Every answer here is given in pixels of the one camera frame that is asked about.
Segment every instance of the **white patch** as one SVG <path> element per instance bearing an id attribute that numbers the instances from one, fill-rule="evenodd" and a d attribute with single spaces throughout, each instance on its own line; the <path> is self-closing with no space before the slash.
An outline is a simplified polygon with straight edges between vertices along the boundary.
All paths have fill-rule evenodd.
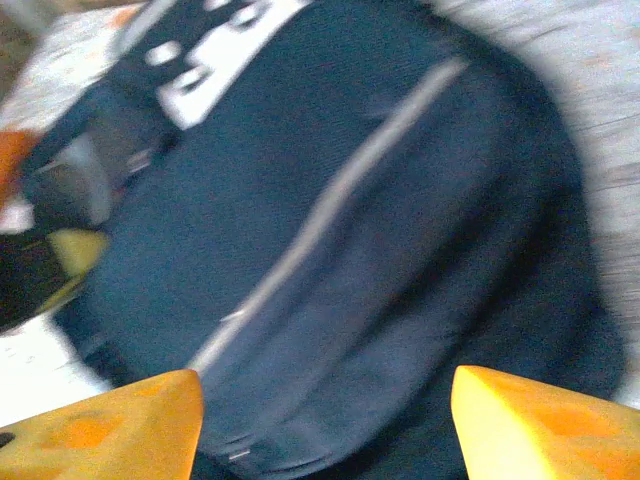
<path id="1" fill-rule="evenodd" d="M 149 50 L 145 55 L 145 60 L 147 65 L 157 67 L 158 65 L 174 60 L 181 52 L 182 47 L 180 44 L 172 40 Z"/>
<path id="2" fill-rule="evenodd" d="M 207 12 L 212 12 L 217 8 L 224 7 L 231 0 L 204 0 L 204 9 Z"/>
<path id="3" fill-rule="evenodd" d="M 309 3 L 257 0 L 205 34 L 185 58 L 193 69 L 158 89 L 167 115 L 183 130 L 203 122 L 265 44 Z"/>

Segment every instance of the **backpack zipper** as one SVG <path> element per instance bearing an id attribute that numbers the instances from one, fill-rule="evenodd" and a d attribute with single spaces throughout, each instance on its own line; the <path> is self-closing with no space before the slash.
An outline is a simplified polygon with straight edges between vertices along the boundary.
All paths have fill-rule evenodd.
<path id="1" fill-rule="evenodd" d="M 400 103 L 399 108 L 360 145 L 334 175 L 316 200 L 289 248 L 241 302 L 239 308 L 221 320 L 220 327 L 200 347 L 187 368 L 195 370 L 201 377 L 204 375 L 242 328 L 309 256 L 362 178 L 380 163 L 384 155 L 467 67 L 465 60 L 456 57 L 427 71 Z"/>

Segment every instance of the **yellow plastic part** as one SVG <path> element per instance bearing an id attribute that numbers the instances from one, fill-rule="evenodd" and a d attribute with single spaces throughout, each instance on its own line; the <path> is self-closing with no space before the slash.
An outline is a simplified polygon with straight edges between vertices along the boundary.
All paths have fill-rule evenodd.
<path id="1" fill-rule="evenodd" d="M 77 229 L 57 230 L 47 235 L 47 240 L 69 277 L 69 281 L 48 298 L 38 308 L 36 314 L 59 307 L 71 300 L 87 273 L 95 267 L 109 244 L 108 237 L 104 233 Z"/>
<path id="2" fill-rule="evenodd" d="M 639 480 L 640 411 L 458 367 L 453 419 L 470 480 Z"/>
<path id="3" fill-rule="evenodd" d="M 143 380 L 0 428 L 0 480 L 188 480 L 202 416 L 194 371 Z"/>

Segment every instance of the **backpack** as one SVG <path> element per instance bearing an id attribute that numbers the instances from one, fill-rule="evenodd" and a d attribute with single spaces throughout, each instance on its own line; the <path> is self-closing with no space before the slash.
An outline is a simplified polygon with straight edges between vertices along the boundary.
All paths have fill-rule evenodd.
<path id="1" fill-rule="evenodd" d="M 616 388 L 580 162 L 519 60 L 409 0 L 155 0 L 118 48 L 24 191 L 83 225 L 35 172 L 98 124 L 146 152 L 57 321 L 116 385 L 197 370 L 202 454 L 243 479 L 461 479 L 457 365 Z"/>

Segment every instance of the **orange object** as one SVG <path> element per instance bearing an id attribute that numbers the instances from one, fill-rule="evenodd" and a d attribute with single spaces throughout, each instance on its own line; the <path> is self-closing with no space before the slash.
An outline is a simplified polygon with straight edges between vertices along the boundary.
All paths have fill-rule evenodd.
<path id="1" fill-rule="evenodd" d="M 188 480 L 202 416 L 194 371 L 159 375 L 0 428 L 0 479 Z"/>
<path id="2" fill-rule="evenodd" d="M 638 480 L 640 411 L 481 367 L 451 398 L 470 480 Z"/>
<path id="3" fill-rule="evenodd" d="M 129 20 L 136 14 L 140 7 L 128 7 L 119 12 L 111 21 L 112 28 L 124 27 Z"/>
<path id="4" fill-rule="evenodd" d="M 31 132 L 0 132 L 0 208 L 13 193 L 18 167 L 36 141 Z"/>

